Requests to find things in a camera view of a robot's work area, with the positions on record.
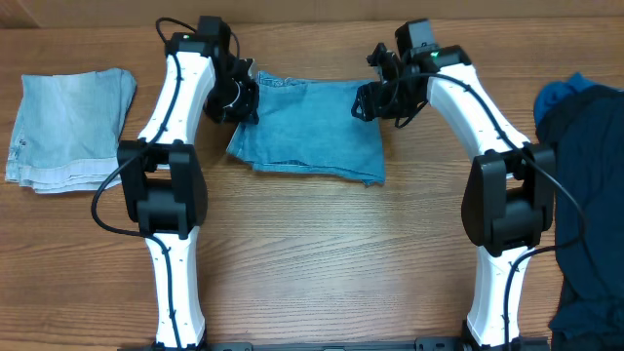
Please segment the medium blue denim jeans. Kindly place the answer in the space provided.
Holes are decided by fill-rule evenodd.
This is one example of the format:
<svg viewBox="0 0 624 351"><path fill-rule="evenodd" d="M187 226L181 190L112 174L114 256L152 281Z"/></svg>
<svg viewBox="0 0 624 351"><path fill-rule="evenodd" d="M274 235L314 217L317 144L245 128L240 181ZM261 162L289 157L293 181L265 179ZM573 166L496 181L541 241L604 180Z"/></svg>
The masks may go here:
<svg viewBox="0 0 624 351"><path fill-rule="evenodd" d="M386 179L379 123L352 116L365 80L281 78L257 73L259 122L241 124L227 153L253 170L331 175L382 184Z"/></svg>

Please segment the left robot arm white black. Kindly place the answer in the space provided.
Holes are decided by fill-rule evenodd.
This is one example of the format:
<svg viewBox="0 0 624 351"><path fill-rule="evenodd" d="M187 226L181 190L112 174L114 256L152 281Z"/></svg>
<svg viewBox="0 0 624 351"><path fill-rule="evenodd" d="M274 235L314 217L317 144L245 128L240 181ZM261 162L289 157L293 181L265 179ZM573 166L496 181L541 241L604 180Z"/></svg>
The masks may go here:
<svg viewBox="0 0 624 351"><path fill-rule="evenodd" d="M220 17L202 16L165 40L166 77L135 140L117 151L128 216L144 238L155 273L158 328L153 350L206 350L197 278L197 243L208 187L195 137L202 116L217 124L259 121L254 60Z"/></svg>

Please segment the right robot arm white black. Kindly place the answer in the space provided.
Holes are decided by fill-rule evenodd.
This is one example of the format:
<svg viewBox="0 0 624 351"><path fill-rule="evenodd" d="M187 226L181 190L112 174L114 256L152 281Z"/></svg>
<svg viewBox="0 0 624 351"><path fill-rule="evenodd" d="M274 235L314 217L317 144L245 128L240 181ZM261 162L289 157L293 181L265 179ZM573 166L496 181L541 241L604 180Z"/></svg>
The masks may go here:
<svg viewBox="0 0 624 351"><path fill-rule="evenodd" d="M518 312L531 254L553 221L555 155L509 123L458 45L441 47L428 19L395 32L398 50L378 44L367 57L379 79L357 90L351 113L406 126L430 105L471 162L461 204L477 249L475 292L459 337L419 337L417 350L547 350L545 337L523 337Z"/></svg>

